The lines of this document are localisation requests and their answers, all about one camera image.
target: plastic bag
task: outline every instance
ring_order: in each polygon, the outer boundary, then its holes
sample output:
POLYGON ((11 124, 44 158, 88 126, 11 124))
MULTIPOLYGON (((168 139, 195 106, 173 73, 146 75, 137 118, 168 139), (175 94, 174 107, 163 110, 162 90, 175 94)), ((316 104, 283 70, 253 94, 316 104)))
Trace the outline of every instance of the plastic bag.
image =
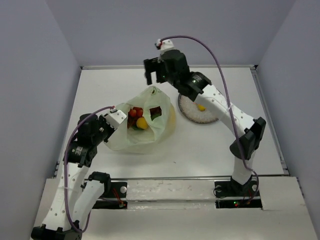
POLYGON ((106 145, 114 151, 150 153, 158 143, 167 139, 174 132, 176 128, 175 109, 170 98, 155 86, 148 87, 128 102, 116 106, 125 114, 128 114, 133 107, 143 109, 143 117, 148 128, 146 130, 127 128, 127 118, 108 139, 106 145), (151 120, 150 109, 156 107, 161 108, 161 116, 151 120))

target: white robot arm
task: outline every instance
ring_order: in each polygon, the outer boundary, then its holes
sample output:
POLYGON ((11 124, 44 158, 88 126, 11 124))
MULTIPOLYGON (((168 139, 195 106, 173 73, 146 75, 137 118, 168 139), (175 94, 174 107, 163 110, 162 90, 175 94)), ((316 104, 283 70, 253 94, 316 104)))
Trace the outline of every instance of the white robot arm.
POLYGON ((32 239, 81 239, 91 209, 103 193, 109 192, 111 188, 111 178, 107 173, 93 172, 83 186, 85 176, 97 154, 97 146, 102 141, 107 142, 126 118, 127 115, 115 108, 100 117, 94 113, 80 117, 77 133, 72 136, 65 153, 68 156, 67 174, 63 170, 52 205, 42 225, 33 228, 32 239))
POLYGON ((151 73, 155 72, 157 83, 169 82, 180 94, 218 115, 233 134, 236 131, 242 149, 239 148, 237 141, 230 145, 230 151, 234 155, 234 169, 230 186, 236 193, 242 193, 248 188, 251 181, 255 150, 258 149, 262 140, 266 121, 262 117, 254 119, 232 103, 228 104, 225 96, 206 76, 200 72, 190 71, 186 56, 177 50, 171 39, 168 38, 159 39, 155 44, 160 50, 159 57, 146 59, 143 62, 147 84, 152 84, 151 73))

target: gray wall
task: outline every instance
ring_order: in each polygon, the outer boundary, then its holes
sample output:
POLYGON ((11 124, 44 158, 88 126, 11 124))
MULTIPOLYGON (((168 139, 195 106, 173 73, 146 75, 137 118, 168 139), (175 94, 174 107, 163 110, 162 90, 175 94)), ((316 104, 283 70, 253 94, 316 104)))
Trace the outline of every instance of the gray wall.
POLYGON ((320 237, 320 1, 297 0, 258 74, 292 175, 320 237))
POLYGON ((44 0, 0 3, 0 239, 27 240, 80 68, 44 0))
MULTIPOLYGON (((295 0, 47 0, 81 66, 141 65, 169 35, 199 37, 222 64, 258 64, 295 0)), ((190 64, 204 48, 175 40, 190 64)))

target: yellow lemon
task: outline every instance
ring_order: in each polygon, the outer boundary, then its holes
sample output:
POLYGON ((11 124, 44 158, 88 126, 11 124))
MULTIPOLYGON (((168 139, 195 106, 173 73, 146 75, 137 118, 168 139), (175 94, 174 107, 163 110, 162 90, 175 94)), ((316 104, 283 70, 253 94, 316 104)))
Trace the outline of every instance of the yellow lemon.
POLYGON ((136 121, 136 126, 140 129, 147 129, 148 123, 144 117, 139 117, 138 120, 136 121))
POLYGON ((205 108, 204 106, 200 105, 200 104, 197 104, 196 106, 198 107, 198 109, 199 109, 201 112, 203 112, 204 110, 206 110, 206 108, 205 108))

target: table surface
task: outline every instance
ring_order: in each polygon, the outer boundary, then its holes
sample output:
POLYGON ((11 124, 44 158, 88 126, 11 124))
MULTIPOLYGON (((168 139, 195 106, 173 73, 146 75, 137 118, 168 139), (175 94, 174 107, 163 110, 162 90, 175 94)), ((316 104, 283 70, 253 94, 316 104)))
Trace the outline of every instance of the table surface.
MULTIPOLYGON (((217 68, 191 70, 206 75, 224 93, 217 68)), ((222 70, 231 101, 245 113, 266 119, 250 69, 225 67, 222 70)), ((190 122, 179 111, 177 90, 168 83, 155 85, 170 97, 175 108, 175 133, 159 144, 152 154, 121 153, 101 144, 89 173, 106 172, 112 178, 123 179, 230 176, 233 172, 234 157, 229 146, 235 138, 229 129, 220 121, 209 125, 190 122)), ((80 115, 126 102, 146 87, 142 68, 83 70, 66 133, 67 138, 70 137, 80 115)), ((268 124, 253 167, 260 175, 284 173, 268 124)))

